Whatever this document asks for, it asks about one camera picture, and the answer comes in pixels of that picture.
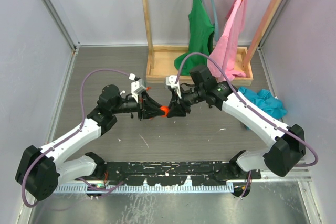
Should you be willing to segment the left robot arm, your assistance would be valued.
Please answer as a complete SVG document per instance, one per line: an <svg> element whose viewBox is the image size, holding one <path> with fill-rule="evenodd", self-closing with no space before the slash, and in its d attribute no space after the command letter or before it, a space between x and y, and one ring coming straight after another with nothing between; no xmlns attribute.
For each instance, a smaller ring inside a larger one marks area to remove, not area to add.
<svg viewBox="0 0 336 224"><path fill-rule="evenodd" d="M169 109L151 99L147 88L132 83L133 94L122 97L119 88L107 85L102 89L97 106L74 129L40 148L33 145L23 152L15 180L24 197L30 193L36 200L49 197L57 186L91 177L99 180L106 175L106 162L93 152L69 161L68 158L86 144L107 133L117 122L117 114L137 113L140 119L166 116Z"/></svg>

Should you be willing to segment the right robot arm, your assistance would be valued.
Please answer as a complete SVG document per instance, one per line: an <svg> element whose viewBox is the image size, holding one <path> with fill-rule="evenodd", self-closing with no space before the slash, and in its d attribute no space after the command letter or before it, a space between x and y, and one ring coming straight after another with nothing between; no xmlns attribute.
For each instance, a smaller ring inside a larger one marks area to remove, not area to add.
<svg viewBox="0 0 336 224"><path fill-rule="evenodd" d="M305 146L296 140L304 139L303 128L295 124L292 127L272 118L266 112L252 104L235 87L226 81L218 82L205 65L192 69L194 85L183 90L176 75L166 77L165 84L172 92L168 118L185 117L191 111L191 105L206 101L210 106L235 117L256 133L266 144L258 151L242 150L230 161L233 177L241 179L251 170L268 169L284 177L305 156Z"/></svg>

